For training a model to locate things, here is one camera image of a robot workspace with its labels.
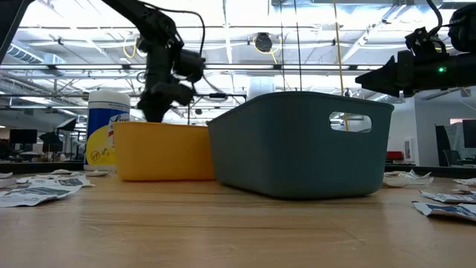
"wooden table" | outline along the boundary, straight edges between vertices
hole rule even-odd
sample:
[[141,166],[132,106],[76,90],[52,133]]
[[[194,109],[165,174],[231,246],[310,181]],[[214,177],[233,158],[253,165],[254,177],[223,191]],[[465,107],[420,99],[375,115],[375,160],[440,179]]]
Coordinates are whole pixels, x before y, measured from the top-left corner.
[[476,265],[476,225],[421,215],[411,201],[431,201],[417,188],[287,202],[218,182],[91,181],[66,200],[0,208],[0,267]]

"ceiling light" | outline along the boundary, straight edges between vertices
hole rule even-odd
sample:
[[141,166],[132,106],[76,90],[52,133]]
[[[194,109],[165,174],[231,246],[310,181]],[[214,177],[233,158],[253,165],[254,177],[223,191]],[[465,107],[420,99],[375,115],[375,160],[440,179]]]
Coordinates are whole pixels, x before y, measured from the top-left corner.
[[38,97],[20,97],[20,98],[25,101],[31,101],[31,102],[39,103],[39,104],[52,104],[51,101],[45,98],[38,98]]
[[70,112],[70,111],[65,110],[65,109],[58,109],[58,110],[61,111],[61,112],[64,112],[66,115],[77,116],[77,114],[75,114],[74,112]]
[[57,65],[61,70],[122,70],[122,65]]
[[134,69],[145,69],[146,65],[145,64],[132,64],[130,67],[134,68]]
[[383,66],[357,66],[357,70],[376,70]]
[[128,64],[131,64],[131,61],[128,60],[128,59],[126,59],[126,58],[120,58],[119,60],[125,61],[125,62],[128,63]]
[[[299,70],[299,66],[293,65],[293,66],[283,66],[283,69],[285,70]],[[300,66],[301,70],[339,70],[339,66],[333,65],[333,66],[317,66],[317,65],[304,65]],[[343,70],[348,70],[349,66],[342,66]]]
[[0,66],[2,70],[47,70],[49,67],[46,65],[2,65]]
[[219,70],[272,70],[273,65],[263,65],[263,64],[207,64],[206,69],[219,69]]
[[48,109],[46,106],[9,106],[11,109]]
[[87,106],[52,106],[53,109],[88,109]]

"white container lid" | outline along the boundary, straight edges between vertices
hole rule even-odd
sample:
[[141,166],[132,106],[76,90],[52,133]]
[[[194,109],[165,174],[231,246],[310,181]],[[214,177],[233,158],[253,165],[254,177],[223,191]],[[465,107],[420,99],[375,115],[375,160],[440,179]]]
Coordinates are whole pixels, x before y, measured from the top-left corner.
[[89,102],[110,101],[131,106],[131,97],[124,93],[97,90],[89,93]]

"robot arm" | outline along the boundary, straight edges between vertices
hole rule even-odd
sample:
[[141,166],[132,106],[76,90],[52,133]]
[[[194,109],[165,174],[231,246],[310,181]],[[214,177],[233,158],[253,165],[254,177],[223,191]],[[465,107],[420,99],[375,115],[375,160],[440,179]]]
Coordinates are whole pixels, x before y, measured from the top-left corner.
[[[362,88],[399,97],[411,97],[423,90],[447,90],[457,86],[476,85],[476,4],[468,4],[453,13],[451,23],[442,25],[441,14],[431,0],[427,0],[437,14],[439,24],[427,32],[416,29],[405,37],[407,51],[399,51],[380,69],[356,78]],[[441,27],[449,27],[448,35],[454,49],[468,52],[450,56],[436,34]]]
[[[0,21],[0,41],[3,42],[0,44],[0,62],[27,6],[32,1],[0,1],[0,8],[10,9],[15,15]],[[191,83],[198,82],[203,77],[205,60],[201,54],[182,49],[184,42],[177,32],[175,22],[162,13],[160,8],[139,0],[103,0],[103,2],[132,22],[141,33],[138,48],[147,52],[147,67],[145,90],[138,108],[143,110],[148,121],[162,122],[173,101],[187,105],[195,93],[194,89],[180,84],[172,73],[185,77],[185,80]]]

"disinfecting wipes container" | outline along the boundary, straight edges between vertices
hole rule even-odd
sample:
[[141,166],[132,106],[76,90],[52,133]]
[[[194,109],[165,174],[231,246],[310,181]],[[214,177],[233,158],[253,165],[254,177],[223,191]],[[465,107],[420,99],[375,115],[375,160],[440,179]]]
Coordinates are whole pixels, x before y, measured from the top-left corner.
[[116,153],[113,123],[129,121],[130,97],[118,92],[91,92],[88,108],[84,169],[114,170]]

